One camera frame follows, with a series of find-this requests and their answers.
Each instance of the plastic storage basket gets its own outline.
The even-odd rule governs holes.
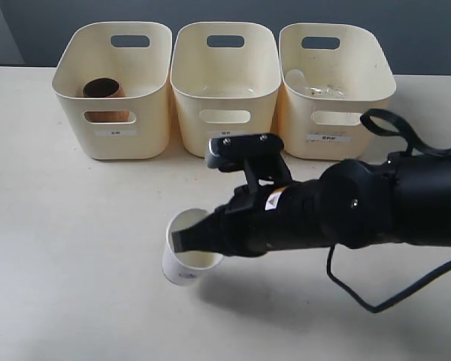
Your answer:
[[[350,25],[293,24],[280,32],[279,53],[286,152],[309,159],[360,156],[373,135],[359,116],[385,108],[396,89],[374,35]]]
[[[179,31],[171,67],[186,149],[209,138],[268,132],[280,88],[272,32],[254,23],[194,23]]]
[[[94,23],[74,34],[57,66],[53,88],[87,155],[144,159],[167,147],[171,51],[171,31],[158,23]],[[125,97],[83,98],[83,86],[101,77],[117,80]],[[88,111],[129,111],[129,121],[91,123]]]

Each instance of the brown cup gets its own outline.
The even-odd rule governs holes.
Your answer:
[[[126,94],[120,83],[101,77],[87,83],[82,89],[86,98],[123,98]],[[128,111],[87,111],[85,118],[91,123],[119,123],[129,121]]]

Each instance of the table surface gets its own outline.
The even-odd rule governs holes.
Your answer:
[[[451,274],[371,315],[325,275],[325,250],[228,258],[191,287],[162,276],[168,221],[227,202],[242,174],[189,155],[177,126],[154,159],[81,151],[52,68],[0,68],[0,361],[451,359]],[[391,109],[451,145],[451,77],[397,76]],[[401,140],[376,139],[379,162]],[[285,156],[295,179],[331,163]],[[451,249],[341,248],[334,270],[379,302]]]

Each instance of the white paper cup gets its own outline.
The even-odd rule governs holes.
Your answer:
[[[175,253],[172,246],[171,233],[189,228],[203,220],[208,212],[192,208],[180,212],[167,226],[165,233],[165,249],[162,256],[162,271],[173,284],[187,286],[216,267],[224,258],[220,253],[190,251]]]

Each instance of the robotic arm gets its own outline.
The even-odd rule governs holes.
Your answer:
[[[392,124],[378,126],[372,118]],[[404,152],[369,165],[346,159],[318,180],[293,180],[276,135],[215,138],[207,165],[222,172],[244,171],[247,185],[226,205],[194,226],[172,233],[174,250],[200,250],[256,257],[277,250],[328,247],[328,276],[361,306],[378,313],[406,299],[451,270],[451,261],[376,307],[362,300],[331,272],[336,244],[358,249],[372,244],[408,243],[451,247],[451,148],[421,141],[403,118],[380,109],[361,116],[379,136],[401,136]]]

